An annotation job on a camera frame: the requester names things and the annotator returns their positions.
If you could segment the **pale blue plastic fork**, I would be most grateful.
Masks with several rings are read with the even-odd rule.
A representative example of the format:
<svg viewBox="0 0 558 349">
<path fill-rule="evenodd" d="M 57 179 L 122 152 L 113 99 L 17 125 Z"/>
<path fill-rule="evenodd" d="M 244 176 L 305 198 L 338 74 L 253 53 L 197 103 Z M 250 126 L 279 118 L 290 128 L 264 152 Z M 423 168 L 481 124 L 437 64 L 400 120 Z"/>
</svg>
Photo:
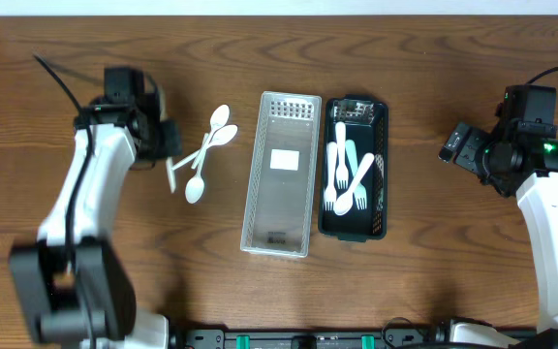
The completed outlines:
<svg viewBox="0 0 558 349">
<path fill-rule="evenodd" d="M 352 175 L 356 175 L 358 168 L 356 144 L 353 140 L 346 140 L 345 148 L 351 173 Z M 367 209 L 367 194 L 366 189 L 362 184 L 359 184 L 356 187 L 356 190 L 354 192 L 354 199 L 356 208 L 358 210 Z"/>
</svg>

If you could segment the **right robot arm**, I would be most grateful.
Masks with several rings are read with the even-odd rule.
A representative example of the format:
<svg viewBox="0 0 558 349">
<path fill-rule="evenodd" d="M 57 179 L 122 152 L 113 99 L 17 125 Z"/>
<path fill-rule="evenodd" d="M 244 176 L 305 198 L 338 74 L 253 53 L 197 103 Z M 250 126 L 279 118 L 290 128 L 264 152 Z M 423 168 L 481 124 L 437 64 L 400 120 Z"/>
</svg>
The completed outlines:
<svg viewBox="0 0 558 349">
<path fill-rule="evenodd" d="M 524 340 L 474 320 L 449 324 L 450 348 L 558 348 L 558 140 L 556 90 L 531 83 L 506 88 L 485 132 L 459 123 L 439 157 L 467 170 L 504 198 L 515 198 L 529 232 L 538 282 L 537 333 Z"/>
</svg>

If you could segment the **white fork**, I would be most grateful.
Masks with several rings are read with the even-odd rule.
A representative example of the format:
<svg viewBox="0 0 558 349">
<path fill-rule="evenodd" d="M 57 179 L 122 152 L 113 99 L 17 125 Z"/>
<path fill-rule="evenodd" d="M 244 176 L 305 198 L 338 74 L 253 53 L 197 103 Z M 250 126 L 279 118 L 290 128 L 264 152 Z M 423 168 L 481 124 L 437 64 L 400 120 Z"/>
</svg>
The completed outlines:
<svg viewBox="0 0 558 349">
<path fill-rule="evenodd" d="M 332 211 L 337 199 L 335 188 L 335 171 L 337 164 L 337 144 L 329 142 L 326 146 L 326 174 L 327 181 L 324 191 L 324 210 Z"/>
<path fill-rule="evenodd" d="M 344 122 L 335 124 L 335 138 L 337 144 L 338 164 L 336 169 L 336 182 L 339 189 L 348 187 L 348 168 L 346 166 L 346 125 Z"/>
</svg>

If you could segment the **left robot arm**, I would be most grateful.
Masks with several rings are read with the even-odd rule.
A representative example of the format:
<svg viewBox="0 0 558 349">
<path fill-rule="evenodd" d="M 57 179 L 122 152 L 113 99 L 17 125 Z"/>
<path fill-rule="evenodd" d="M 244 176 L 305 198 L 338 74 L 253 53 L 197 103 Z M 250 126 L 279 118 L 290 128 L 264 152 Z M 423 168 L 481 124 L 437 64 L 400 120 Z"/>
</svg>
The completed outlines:
<svg viewBox="0 0 558 349">
<path fill-rule="evenodd" d="M 74 119 L 75 153 L 33 243 L 15 243 L 9 269 L 33 342 L 64 348 L 167 348 L 164 315 L 138 308 L 111 235 L 127 173 L 180 151 L 162 89 L 146 72 L 108 67 L 104 92 Z"/>
</svg>

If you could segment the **black plastic basket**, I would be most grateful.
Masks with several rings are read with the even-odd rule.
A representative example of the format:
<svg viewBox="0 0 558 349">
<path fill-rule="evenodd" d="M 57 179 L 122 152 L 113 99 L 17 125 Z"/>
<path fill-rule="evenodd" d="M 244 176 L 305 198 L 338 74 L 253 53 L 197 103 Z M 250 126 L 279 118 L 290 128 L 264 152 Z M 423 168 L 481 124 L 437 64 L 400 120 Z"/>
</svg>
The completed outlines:
<svg viewBox="0 0 558 349">
<path fill-rule="evenodd" d="M 361 180 L 364 199 L 354 201 L 344 215 L 336 215 L 325 203 L 320 203 L 318 230 L 341 240 L 365 242 L 381 239 L 387 233 L 388 218 L 388 106 L 367 95 L 348 94 L 332 98 L 325 104 L 324 142 L 336 140 L 335 124 L 346 126 L 346 149 L 354 157 L 346 157 L 349 173 L 357 171 L 362 156 L 371 153 L 375 160 Z"/>
</svg>

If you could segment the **white spoon cluster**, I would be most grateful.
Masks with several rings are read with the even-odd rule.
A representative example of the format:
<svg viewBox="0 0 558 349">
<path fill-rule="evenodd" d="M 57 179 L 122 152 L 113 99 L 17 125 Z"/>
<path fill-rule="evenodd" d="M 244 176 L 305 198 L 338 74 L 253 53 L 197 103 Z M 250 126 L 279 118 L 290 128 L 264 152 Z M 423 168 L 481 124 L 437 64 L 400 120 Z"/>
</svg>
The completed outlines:
<svg viewBox="0 0 558 349">
<path fill-rule="evenodd" d="M 166 162 L 167 169 L 175 171 L 176 169 L 188 164 L 189 162 L 197 158 L 204 147 L 219 146 L 229 143 L 235 137 L 237 131 L 238 127 L 236 125 L 227 125 L 216 131 L 212 136 L 207 134 L 206 137 L 203 139 L 201 148 L 197 151 L 191 153 L 177 163 L 173 163 L 173 160 L 169 158 Z"/>
<path fill-rule="evenodd" d="M 213 112 L 213 114 L 210 117 L 210 133 L 208 134 L 207 139 L 203 142 L 200 149 L 200 153 L 198 154 L 198 156 L 193 162 L 192 165 L 193 170 L 198 166 L 198 163 L 200 162 L 203 153 L 206 151 L 207 147 L 209 146 L 209 143 L 212 137 L 214 136 L 214 134 L 227 124 L 229 117 L 230 117 L 230 107 L 226 104 L 221 105 Z"/>
<path fill-rule="evenodd" d="M 205 158 L 206 148 L 200 151 L 199 163 L 197 165 L 196 174 L 187 182 L 185 188 L 185 198 L 189 204 L 196 203 L 202 196 L 204 190 L 204 181 L 202 179 L 203 160 Z"/>
</svg>

